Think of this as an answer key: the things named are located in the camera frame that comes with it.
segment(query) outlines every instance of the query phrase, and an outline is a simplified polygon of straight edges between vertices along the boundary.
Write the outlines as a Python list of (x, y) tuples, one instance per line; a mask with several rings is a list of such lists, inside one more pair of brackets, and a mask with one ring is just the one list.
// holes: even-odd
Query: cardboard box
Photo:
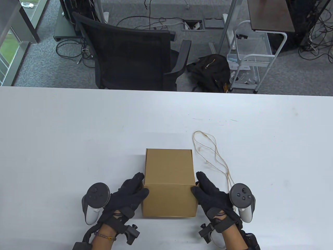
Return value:
[(147, 149), (145, 187), (149, 195), (143, 202), (143, 216), (195, 217), (194, 185), (192, 150)]

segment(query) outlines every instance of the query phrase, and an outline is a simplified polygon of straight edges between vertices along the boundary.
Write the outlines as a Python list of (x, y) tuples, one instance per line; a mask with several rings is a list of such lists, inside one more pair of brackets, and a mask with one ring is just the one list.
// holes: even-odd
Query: grass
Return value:
[(8, 63), (11, 63), (18, 47), (19, 42), (16, 40), (15, 36), (8, 33), (4, 42), (1, 45), (0, 53), (7, 60)]

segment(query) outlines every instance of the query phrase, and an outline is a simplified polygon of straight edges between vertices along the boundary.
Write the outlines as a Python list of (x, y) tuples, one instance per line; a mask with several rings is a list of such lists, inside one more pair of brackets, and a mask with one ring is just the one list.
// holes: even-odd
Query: office chair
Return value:
[(170, 49), (167, 30), (138, 30), (111, 26), (73, 13), (95, 59), (100, 89), (177, 91), (185, 71), (191, 41), (180, 51)]

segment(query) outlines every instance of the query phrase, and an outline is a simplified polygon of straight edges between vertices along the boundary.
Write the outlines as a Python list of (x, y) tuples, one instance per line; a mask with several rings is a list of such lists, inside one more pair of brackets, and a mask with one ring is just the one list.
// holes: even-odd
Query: chair armrest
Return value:
[(184, 73), (189, 55), (189, 50), (191, 48), (191, 43), (192, 41), (190, 40), (182, 41), (175, 67), (171, 70), (171, 72), (165, 73), (164, 75), (174, 75), (175, 77), (179, 77), (182, 73)]

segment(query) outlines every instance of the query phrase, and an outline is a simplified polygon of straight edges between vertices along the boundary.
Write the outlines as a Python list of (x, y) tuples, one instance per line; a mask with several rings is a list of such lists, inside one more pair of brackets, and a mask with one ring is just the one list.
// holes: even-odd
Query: string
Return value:
[[(214, 145), (214, 149), (212, 149), (211, 147), (209, 146), (206, 146), (206, 145), (203, 145), (202, 143), (198, 142), (195, 138), (196, 134), (202, 134), (206, 139), (208, 139), (213, 145)], [(193, 133), (193, 136), (192, 136), (192, 140), (193, 140), (193, 144), (194, 144), (194, 148), (195, 148), (195, 151), (208, 163), (210, 164), (211, 166), (213, 166), (215, 169), (217, 169), (219, 172), (221, 172), (222, 174), (224, 174), (224, 176), (226, 177), (227, 179), (227, 186), (228, 186), (228, 192), (230, 191), (230, 188), (235, 184), (231, 175), (230, 175), (230, 171), (229, 171), (229, 167), (228, 167), (228, 164), (225, 162), (225, 160), (221, 157), (218, 149), (217, 149), (217, 143), (216, 143), (216, 139), (214, 136), (212, 136), (211, 134), (208, 134), (208, 133), (204, 133), (200, 130), (197, 130)], [(197, 149), (197, 145), (196, 143), (200, 144), (201, 146), (207, 148), (207, 149), (210, 149), (211, 151), (214, 152), (214, 158), (215, 158), (215, 161), (220, 164), (221, 166), (223, 166), (225, 168), (225, 172), (221, 169), (219, 169), (218, 167), (216, 167), (214, 164), (212, 164), (211, 162), (209, 162), (201, 153), (199, 153), (199, 150)]]

